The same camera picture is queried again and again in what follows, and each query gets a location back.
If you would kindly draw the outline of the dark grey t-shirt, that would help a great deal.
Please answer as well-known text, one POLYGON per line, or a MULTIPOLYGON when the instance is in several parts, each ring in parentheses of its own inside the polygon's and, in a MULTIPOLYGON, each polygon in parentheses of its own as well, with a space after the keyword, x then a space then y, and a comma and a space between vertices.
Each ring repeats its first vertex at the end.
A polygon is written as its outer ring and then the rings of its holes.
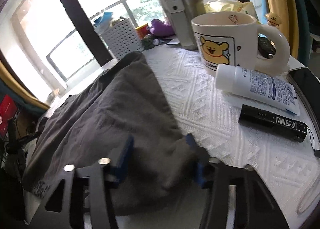
POLYGON ((185 141, 157 78, 131 52, 48 118, 22 178, 43 198, 65 165, 90 166, 132 135, 128 174, 112 191, 117 216, 158 209, 188 187, 196 155, 185 141))

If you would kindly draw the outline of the white textured bedspread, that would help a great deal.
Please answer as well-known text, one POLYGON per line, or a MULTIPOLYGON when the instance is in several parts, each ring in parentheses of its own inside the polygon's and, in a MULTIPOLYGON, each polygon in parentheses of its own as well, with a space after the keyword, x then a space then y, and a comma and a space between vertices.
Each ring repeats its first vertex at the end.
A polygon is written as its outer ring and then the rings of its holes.
MULTIPOLYGON (((158 46, 143 52, 182 133, 192 133, 210 155, 228 165, 256 168, 290 228, 319 228, 319 160, 310 137, 294 143, 238 125, 242 103, 295 118, 268 105, 215 90, 198 52, 158 46)), ((119 228, 199 228, 205 193, 192 186, 158 212, 117 217, 119 228)))

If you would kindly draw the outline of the black cylindrical flashlight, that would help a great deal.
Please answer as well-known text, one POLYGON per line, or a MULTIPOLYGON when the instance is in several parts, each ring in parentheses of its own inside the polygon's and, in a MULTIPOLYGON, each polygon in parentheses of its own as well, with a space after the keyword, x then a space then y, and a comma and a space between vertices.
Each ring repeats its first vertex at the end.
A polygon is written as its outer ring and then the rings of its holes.
POLYGON ((308 126, 303 122, 245 104, 242 105, 238 123, 299 143, 305 140, 308 133, 308 126))

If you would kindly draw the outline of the red box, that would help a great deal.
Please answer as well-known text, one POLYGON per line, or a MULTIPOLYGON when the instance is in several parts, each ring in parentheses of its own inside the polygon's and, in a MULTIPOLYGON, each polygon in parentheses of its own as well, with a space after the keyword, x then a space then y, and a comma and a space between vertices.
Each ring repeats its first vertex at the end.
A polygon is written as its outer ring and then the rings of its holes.
POLYGON ((1 124, 0 124, 0 134, 1 138, 3 138, 8 130, 8 120, 13 118, 18 111, 18 108, 13 101, 13 99, 9 95, 1 95, 1 105, 0 105, 0 116, 1 116, 1 124))

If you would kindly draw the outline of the white lotion tube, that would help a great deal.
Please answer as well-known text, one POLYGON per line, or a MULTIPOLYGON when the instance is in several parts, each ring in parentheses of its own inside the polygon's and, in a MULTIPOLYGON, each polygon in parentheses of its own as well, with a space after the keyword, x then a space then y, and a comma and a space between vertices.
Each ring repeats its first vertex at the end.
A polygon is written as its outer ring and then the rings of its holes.
POLYGON ((254 70, 219 64, 215 88, 300 115, 296 92, 291 84, 254 70))

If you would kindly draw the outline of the black smartphone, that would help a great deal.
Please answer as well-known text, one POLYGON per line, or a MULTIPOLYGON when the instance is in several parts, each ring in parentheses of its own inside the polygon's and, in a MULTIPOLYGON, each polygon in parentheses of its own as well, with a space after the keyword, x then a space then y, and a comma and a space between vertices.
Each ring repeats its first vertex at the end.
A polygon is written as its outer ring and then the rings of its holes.
POLYGON ((293 82, 305 107, 319 119, 319 79, 308 67, 290 70, 288 78, 293 82))

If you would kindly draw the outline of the yellow curtain left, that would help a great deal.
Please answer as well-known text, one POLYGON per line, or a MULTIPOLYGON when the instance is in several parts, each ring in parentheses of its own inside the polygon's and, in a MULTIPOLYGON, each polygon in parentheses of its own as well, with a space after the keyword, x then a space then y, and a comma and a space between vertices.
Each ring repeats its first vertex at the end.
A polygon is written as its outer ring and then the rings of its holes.
POLYGON ((35 96, 31 95, 31 93, 27 92, 27 90, 21 86, 16 81, 16 79, 14 79, 14 77, 11 75, 11 73, 7 70, 7 68, 4 66, 2 62, 1 80, 10 90, 12 90, 19 98, 21 98, 24 103, 33 105, 44 111, 47 111, 49 109, 49 106, 47 104, 38 100, 35 96))

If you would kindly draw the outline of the yellow curtain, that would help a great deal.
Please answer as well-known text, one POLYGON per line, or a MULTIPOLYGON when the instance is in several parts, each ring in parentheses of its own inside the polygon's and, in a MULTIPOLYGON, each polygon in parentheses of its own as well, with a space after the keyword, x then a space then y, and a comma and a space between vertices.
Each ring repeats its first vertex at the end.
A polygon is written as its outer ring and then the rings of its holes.
POLYGON ((267 0, 269 11, 276 13, 282 20, 280 31, 287 38, 291 56, 298 58, 299 28, 295 0, 267 0))
POLYGON ((21 98, 24 103, 33 105, 44 111, 47 111, 49 109, 49 106, 47 104, 38 100, 35 96, 31 95, 31 93, 27 92, 27 90, 21 86, 16 81, 16 79, 14 79, 14 77, 11 75, 11 73, 7 70, 7 68, 4 66, 2 62, 1 80, 10 90, 12 90, 19 98, 21 98))

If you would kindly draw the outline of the white bear mug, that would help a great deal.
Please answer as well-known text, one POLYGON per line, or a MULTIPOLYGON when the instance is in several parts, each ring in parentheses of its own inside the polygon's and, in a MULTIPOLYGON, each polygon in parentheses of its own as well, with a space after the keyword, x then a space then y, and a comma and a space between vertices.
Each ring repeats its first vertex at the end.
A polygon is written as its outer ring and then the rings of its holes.
POLYGON ((274 76, 287 69, 290 46, 275 27, 259 24, 249 14, 221 11, 202 14, 191 20, 203 68, 215 76, 218 65, 240 66, 274 76), (274 43, 271 59, 258 57, 258 35, 274 43))

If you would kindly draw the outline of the white perforated storage basket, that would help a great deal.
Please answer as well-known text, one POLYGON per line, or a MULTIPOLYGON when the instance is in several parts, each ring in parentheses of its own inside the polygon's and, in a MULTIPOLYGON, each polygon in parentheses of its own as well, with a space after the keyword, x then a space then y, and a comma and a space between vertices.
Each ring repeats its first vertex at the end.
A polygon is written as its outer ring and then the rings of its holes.
POLYGON ((130 19, 123 19, 109 28, 98 27, 97 33, 117 61, 120 61, 130 52, 142 52, 144 50, 130 19))

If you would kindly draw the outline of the blue cloth on basket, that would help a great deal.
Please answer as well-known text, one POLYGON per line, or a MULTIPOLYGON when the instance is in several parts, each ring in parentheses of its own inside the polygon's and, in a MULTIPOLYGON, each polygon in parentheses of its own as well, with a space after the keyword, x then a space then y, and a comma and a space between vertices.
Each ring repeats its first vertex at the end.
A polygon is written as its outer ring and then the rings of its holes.
POLYGON ((94 21, 94 25, 99 26, 104 22, 110 22, 112 19, 113 19, 113 12, 105 11, 102 16, 100 16, 94 21))

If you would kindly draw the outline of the purple plush toy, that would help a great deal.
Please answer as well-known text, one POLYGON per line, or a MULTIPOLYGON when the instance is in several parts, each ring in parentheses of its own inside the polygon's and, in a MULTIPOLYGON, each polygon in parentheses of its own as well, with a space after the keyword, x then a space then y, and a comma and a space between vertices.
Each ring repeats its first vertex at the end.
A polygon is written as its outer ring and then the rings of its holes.
POLYGON ((150 33, 157 37, 168 37, 175 34, 172 26, 168 23, 162 22, 159 19, 151 21, 150 33))

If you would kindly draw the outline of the yellow snack bag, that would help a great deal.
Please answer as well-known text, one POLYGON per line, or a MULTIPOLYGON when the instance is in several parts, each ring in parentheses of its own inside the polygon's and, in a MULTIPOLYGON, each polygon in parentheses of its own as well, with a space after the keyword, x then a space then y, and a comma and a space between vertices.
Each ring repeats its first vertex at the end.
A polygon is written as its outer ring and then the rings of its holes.
POLYGON ((256 10, 251 1, 240 2, 238 0, 210 0, 204 4, 206 12, 232 11, 249 14, 258 19, 256 10))

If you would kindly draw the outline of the yellow curtain right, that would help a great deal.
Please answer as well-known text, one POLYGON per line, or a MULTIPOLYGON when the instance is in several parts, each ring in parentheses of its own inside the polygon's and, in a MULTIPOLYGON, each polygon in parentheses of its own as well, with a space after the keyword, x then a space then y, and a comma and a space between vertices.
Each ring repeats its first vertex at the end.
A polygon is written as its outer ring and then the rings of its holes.
POLYGON ((291 56, 298 58, 299 28, 295 0, 267 0, 269 11, 276 13, 282 20, 280 31, 287 38, 291 56))

